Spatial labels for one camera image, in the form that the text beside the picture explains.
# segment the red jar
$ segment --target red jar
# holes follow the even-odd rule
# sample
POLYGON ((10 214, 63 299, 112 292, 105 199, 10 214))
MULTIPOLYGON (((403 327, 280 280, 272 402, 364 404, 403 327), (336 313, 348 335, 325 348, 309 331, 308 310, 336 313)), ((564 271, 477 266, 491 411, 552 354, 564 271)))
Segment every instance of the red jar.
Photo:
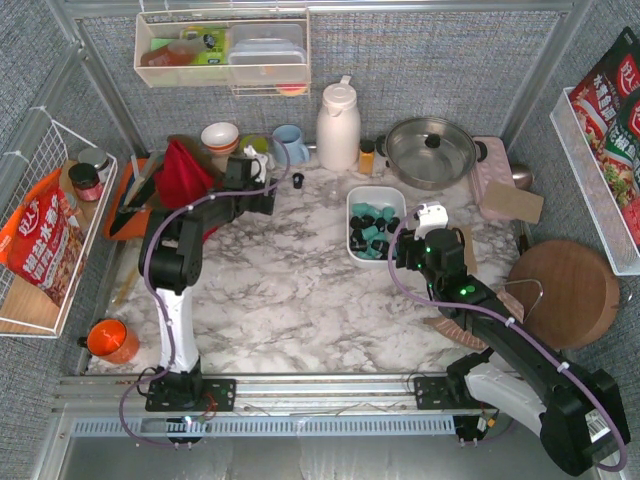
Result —
POLYGON ((77 163, 69 169, 69 180, 80 200, 95 202, 102 196, 102 184, 96 167, 77 163))

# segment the white plastic container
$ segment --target white plastic container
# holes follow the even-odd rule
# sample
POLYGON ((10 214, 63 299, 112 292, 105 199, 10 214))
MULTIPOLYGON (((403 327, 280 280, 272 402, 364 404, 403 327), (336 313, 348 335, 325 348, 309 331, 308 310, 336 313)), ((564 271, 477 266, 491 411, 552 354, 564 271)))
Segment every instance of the white plastic container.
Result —
POLYGON ((351 77, 324 89, 322 108, 318 113, 316 145, 320 165, 327 170, 348 170, 358 160, 360 145, 360 113, 356 90, 349 85, 351 77))
POLYGON ((231 47, 273 40, 286 40, 296 47, 302 47, 302 27, 295 23, 254 23, 234 25, 229 30, 231 47))
MULTIPOLYGON (((356 187, 347 195, 347 237, 346 246, 347 254, 351 259, 351 262, 360 268, 387 268, 386 260, 364 260, 358 258, 349 249, 349 237, 353 229, 349 226, 349 220, 351 220, 351 208, 356 203, 368 203, 369 205, 376 207, 378 210, 382 210, 385 207, 393 207, 396 211, 395 216, 403 219, 407 216, 407 205, 404 200, 404 195, 393 187, 356 187)), ((385 232, 387 241, 391 242, 392 235, 389 232, 385 232)))

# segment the pot lid knob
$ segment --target pot lid knob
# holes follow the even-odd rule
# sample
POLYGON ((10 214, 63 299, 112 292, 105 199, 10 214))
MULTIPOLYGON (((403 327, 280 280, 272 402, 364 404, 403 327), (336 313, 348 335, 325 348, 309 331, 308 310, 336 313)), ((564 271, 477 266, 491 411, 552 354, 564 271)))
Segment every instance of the pot lid knob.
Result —
POLYGON ((429 148, 438 148, 440 146, 440 135, 437 133, 427 135, 427 138, 424 140, 424 144, 429 148))

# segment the plastic storage box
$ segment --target plastic storage box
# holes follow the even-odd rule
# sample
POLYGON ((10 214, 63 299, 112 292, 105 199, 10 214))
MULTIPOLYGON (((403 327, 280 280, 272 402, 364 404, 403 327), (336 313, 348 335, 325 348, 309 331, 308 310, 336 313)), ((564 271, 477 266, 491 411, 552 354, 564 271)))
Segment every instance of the plastic storage box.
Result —
MULTIPOLYGON (((347 254, 351 259, 351 262, 360 268, 387 268, 386 260, 364 260, 356 257, 349 249, 349 236, 351 235, 352 228, 349 226, 349 220, 351 219, 351 208, 356 203, 368 203, 382 210, 384 207, 393 207, 396 211, 396 217, 400 219, 407 215, 407 205, 404 200, 404 195, 393 187, 356 187, 347 195, 347 231, 346 231, 346 245, 347 254)), ((386 232, 387 240, 391 241, 391 234, 386 232)))

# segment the orange mug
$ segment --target orange mug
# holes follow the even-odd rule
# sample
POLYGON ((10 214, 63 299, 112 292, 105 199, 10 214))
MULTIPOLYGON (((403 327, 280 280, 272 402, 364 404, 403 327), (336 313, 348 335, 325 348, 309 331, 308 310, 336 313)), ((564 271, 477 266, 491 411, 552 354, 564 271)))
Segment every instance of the orange mug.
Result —
POLYGON ((120 320, 107 318, 98 322, 88 337, 78 339, 78 345, 89 349, 91 355, 110 363, 127 363, 140 348, 136 332, 127 328, 120 320))

